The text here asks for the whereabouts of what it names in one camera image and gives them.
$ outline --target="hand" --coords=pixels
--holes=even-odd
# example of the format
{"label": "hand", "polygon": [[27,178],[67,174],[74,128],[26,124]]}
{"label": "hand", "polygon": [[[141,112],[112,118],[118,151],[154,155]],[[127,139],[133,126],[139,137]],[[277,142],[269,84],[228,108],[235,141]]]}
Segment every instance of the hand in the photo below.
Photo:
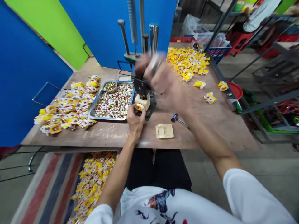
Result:
{"label": "hand", "polygon": [[137,140],[141,135],[143,124],[145,123],[146,111],[144,109],[141,116],[138,117],[135,115],[137,110],[134,112],[135,106],[136,104],[129,105],[126,119],[128,121],[130,134]]}
{"label": "hand", "polygon": [[180,76],[173,71],[163,57],[160,57],[160,60],[162,63],[155,74],[152,73],[149,67],[151,59],[148,56],[140,59],[135,66],[135,70],[144,73],[144,79],[150,83],[155,92],[164,92],[166,103],[174,108],[176,113],[182,115],[191,108],[191,102],[186,94],[186,85],[180,83]]}

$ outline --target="small bowl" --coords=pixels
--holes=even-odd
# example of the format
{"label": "small bowl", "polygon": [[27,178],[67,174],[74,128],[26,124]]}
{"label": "small bowl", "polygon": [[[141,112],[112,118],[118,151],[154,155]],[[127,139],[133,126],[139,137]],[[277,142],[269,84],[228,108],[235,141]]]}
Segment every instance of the small bowl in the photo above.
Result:
{"label": "small bowl", "polygon": [[[115,87],[111,90],[104,90],[104,87],[107,83],[110,83],[110,82],[114,82],[115,83]],[[115,79],[107,79],[105,80],[102,84],[101,84],[101,89],[107,93],[112,93],[112,92],[115,92],[117,90],[117,81]]]}

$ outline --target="blue partition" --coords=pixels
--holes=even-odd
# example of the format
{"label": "blue partition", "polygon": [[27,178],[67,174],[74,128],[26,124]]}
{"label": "blue partition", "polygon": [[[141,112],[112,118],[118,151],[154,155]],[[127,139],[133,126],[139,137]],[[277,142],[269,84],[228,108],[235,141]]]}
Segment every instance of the blue partition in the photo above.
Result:
{"label": "blue partition", "polygon": [[[101,66],[117,68],[117,60],[124,61],[126,52],[118,19],[125,20],[125,30],[129,49],[132,44],[127,1],[99,0],[60,0],[62,6],[89,46]],[[145,0],[145,33],[149,34],[150,23],[159,24],[158,51],[167,52],[176,0]],[[141,52],[139,1],[136,0],[138,30],[138,51]],[[130,70],[129,65],[121,64],[122,69]]]}
{"label": "blue partition", "polygon": [[[0,1],[0,146],[21,143],[44,106],[32,98],[46,82],[62,88],[72,70],[5,3]],[[58,93],[47,87],[38,100],[49,104]]]}

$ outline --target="candy pile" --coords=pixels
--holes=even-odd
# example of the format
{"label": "candy pile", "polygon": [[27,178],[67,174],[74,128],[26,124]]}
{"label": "candy pile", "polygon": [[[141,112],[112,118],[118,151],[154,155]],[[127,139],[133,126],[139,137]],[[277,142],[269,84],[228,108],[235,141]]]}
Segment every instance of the candy pile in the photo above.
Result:
{"label": "candy pile", "polygon": [[34,118],[35,124],[41,124],[42,133],[53,135],[61,132],[62,128],[74,131],[79,125],[82,129],[87,129],[96,123],[88,118],[88,110],[93,103],[98,91],[99,76],[93,75],[84,85],[81,82],[72,83],[71,89],[65,91],[66,95],[60,99],[54,99],[54,105],[49,105],[41,109],[38,116]]}
{"label": "candy pile", "polygon": [[114,93],[103,93],[95,108],[96,117],[124,118],[133,92],[132,85],[119,84]]}
{"label": "candy pile", "polygon": [[213,104],[217,100],[215,97],[213,97],[213,93],[212,92],[207,93],[203,98],[209,104]]}
{"label": "candy pile", "polygon": [[85,160],[79,173],[80,183],[72,200],[77,200],[76,214],[67,224],[83,224],[99,199],[106,179],[114,166],[117,152],[93,152],[92,158]]}
{"label": "candy pile", "polygon": [[173,48],[169,47],[167,52],[167,61],[173,65],[173,68],[182,76],[181,81],[188,82],[194,76],[194,73],[207,75],[209,70],[210,57],[205,53],[193,50],[191,48]]}

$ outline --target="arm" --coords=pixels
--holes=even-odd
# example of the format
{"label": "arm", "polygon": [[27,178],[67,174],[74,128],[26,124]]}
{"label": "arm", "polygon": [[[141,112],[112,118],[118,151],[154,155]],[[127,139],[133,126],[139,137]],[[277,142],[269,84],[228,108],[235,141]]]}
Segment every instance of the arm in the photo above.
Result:
{"label": "arm", "polygon": [[198,144],[212,160],[221,180],[226,171],[231,168],[244,169],[225,141],[199,118],[195,118],[193,116],[195,113],[190,112],[192,107],[186,95],[185,85],[179,82],[172,68],[166,63],[161,63],[156,73],[153,74],[151,68],[146,66],[149,62],[149,58],[143,58],[135,69],[145,69],[144,77],[151,83],[154,90],[165,90],[165,102],[184,118]]}
{"label": "arm", "polygon": [[221,180],[223,180],[224,174],[229,169],[238,168],[245,170],[223,138],[200,119],[194,118],[192,114],[195,113],[181,112],[181,114],[203,152],[212,160]]}
{"label": "arm", "polygon": [[135,105],[130,105],[128,108],[127,121],[130,128],[128,138],[107,178],[102,194],[95,205],[95,207],[97,207],[101,204],[107,204],[112,208],[113,213],[115,213],[118,202],[124,191],[134,147],[140,137],[145,122],[145,110],[142,111],[140,117],[137,117],[133,111],[134,107]]}

